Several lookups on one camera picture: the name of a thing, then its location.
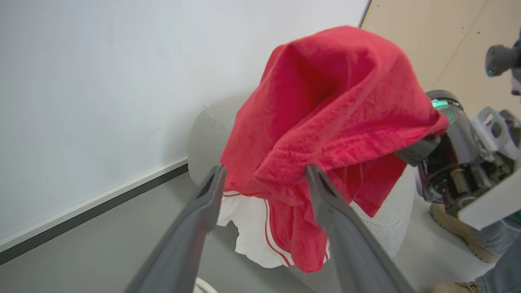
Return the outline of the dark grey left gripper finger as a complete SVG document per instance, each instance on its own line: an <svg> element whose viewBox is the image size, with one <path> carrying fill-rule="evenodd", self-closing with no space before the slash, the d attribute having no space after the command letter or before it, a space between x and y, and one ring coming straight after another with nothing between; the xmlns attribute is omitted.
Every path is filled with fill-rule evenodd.
<svg viewBox="0 0 521 293"><path fill-rule="evenodd" d="M199 293L201 254L217 224L226 174L224 166L212 167L124 293Z"/></svg>

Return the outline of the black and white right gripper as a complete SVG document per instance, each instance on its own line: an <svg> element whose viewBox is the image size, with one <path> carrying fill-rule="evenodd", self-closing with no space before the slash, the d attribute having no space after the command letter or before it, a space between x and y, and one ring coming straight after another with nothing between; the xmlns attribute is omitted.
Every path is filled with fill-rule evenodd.
<svg viewBox="0 0 521 293"><path fill-rule="evenodd" d="M456 217L521 167L521 120L491 107L470 119L451 92L432 90L427 96L449 120L448 129L397 150L396 156L412 167L420 164L420 195Z"/></svg>

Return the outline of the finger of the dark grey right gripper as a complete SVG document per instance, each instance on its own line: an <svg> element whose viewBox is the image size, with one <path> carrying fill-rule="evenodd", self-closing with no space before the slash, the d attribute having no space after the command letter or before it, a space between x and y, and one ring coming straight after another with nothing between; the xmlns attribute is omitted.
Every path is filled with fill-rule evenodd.
<svg viewBox="0 0 521 293"><path fill-rule="evenodd" d="M305 170L315 221L328 235L342 293L414 293L318 165Z"/></svg>

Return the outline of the white garment with red stripes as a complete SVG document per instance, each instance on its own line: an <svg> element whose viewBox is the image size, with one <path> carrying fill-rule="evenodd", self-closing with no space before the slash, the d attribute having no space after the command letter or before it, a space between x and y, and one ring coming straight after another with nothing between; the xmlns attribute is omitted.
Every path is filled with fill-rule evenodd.
<svg viewBox="0 0 521 293"><path fill-rule="evenodd" d="M235 251L264 268L297 266L319 271L331 258L329 240L314 219L308 191L296 189L297 206L270 201L259 193L225 189L217 224L238 229Z"/></svg>

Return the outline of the red towel cloth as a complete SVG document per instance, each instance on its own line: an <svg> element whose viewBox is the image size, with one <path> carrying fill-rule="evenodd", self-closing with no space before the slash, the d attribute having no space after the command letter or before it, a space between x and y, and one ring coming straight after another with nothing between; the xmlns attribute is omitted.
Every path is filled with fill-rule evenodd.
<svg viewBox="0 0 521 293"><path fill-rule="evenodd" d="M272 52L220 156L224 191L297 206L314 164L374 217L406 168L395 152L449 124L399 47L359 28L330 28Z"/></svg>

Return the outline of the white laundry basket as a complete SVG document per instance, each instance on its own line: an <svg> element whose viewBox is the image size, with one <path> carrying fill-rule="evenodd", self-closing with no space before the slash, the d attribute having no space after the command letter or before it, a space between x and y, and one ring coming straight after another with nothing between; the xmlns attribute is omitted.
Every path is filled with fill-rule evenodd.
<svg viewBox="0 0 521 293"><path fill-rule="evenodd" d="M218 293L218 291L205 280L196 277L193 293Z"/></svg>

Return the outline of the tan lace-up boot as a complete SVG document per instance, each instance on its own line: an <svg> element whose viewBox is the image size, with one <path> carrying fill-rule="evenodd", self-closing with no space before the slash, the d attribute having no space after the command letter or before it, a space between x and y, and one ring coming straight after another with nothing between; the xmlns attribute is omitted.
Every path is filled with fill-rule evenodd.
<svg viewBox="0 0 521 293"><path fill-rule="evenodd" d="M478 293L474 282L443 282L433 286L429 293Z"/></svg>
<svg viewBox="0 0 521 293"><path fill-rule="evenodd" d="M478 232L459 219L447 214L442 204L434 203L429 207L432 219L444 230L465 241L467 248L482 262L495 264L499 257L488 252L484 245L475 239Z"/></svg>

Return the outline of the black and white baseboard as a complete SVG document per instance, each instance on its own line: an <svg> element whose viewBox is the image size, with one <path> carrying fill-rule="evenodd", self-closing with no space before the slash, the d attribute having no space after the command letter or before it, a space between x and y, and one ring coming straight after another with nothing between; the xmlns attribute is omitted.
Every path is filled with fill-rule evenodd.
<svg viewBox="0 0 521 293"><path fill-rule="evenodd" d="M0 266L188 171L183 157L0 240Z"/></svg>

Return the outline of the blue jeans leg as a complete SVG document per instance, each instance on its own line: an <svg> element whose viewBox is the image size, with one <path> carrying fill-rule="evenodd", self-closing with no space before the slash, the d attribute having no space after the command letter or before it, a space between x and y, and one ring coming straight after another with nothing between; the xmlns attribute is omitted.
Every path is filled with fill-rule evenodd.
<svg viewBox="0 0 521 293"><path fill-rule="evenodd" d="M495 267L475 279L478 293L521 293L521 223L506 218L473 238L499 258Z"/></svg>

